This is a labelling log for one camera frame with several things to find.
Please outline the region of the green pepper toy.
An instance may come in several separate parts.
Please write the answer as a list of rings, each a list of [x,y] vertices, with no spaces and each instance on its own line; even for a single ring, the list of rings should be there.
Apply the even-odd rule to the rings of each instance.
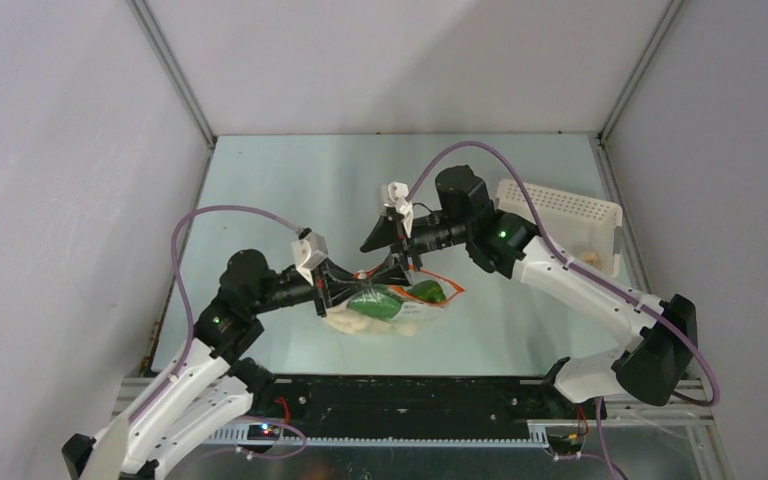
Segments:
[[[443,286],[436,280],[420,281],[408,288],[406,293],[427,304],[443,304],[448,300]]]

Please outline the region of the white cauliflower toy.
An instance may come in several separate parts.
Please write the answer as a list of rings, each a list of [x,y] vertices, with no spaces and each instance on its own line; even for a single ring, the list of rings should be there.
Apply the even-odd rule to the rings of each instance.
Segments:
[[[389,323],[350,310],[331,312],[323,322],[348,335],[396,333],[410,337],[419,330],[419,325],[415,322]]]

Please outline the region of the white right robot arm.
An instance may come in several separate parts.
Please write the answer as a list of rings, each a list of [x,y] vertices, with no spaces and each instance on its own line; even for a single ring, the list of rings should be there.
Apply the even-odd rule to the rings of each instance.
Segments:
[[[553,417],[566,418],[597,397],[627,393],[664,406],[675,396],[698,344],[691,300],[679,294],[663,300],[623,286],[566,252],[539,230],[528,187],[504,180],[490,195],[466,165],[440,172],[435,187],[439,209],[416,217],[406,184],[382,185],[380,217],[362,251],[387,248],[418,265],[426,253],[462,245],[482,270],[535,287],[594,320],[616,346],[553,365],[541,392]]]

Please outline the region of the clear zip bag orange zipper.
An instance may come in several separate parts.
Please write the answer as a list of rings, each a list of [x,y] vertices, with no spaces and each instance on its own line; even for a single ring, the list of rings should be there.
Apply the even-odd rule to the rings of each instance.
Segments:
[[[412,336],[465,292],[457,282],[411,267],[407,286],[376,284],[326,311],[323,323],[343,334]]]

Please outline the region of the green bok choy toy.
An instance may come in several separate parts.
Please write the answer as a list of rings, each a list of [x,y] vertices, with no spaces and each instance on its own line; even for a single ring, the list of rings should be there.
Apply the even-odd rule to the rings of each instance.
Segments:
[[[401,311],[403,303],[402,297],[389,288],[376,286],[356,293],[346,308],[374,320],[390,321]]]

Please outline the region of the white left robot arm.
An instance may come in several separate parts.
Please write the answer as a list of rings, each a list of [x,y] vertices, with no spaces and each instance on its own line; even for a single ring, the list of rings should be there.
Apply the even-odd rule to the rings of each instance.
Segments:
[[[258,250],[235,253],[170,365],[107,427],[63,445],[70,478],[164,479],[231,420],[271,412],[274,377],[244,355],[264,331],[260,314],[305,303],[323,314],[378,272],[350,272],[319,250],[281,272]]]

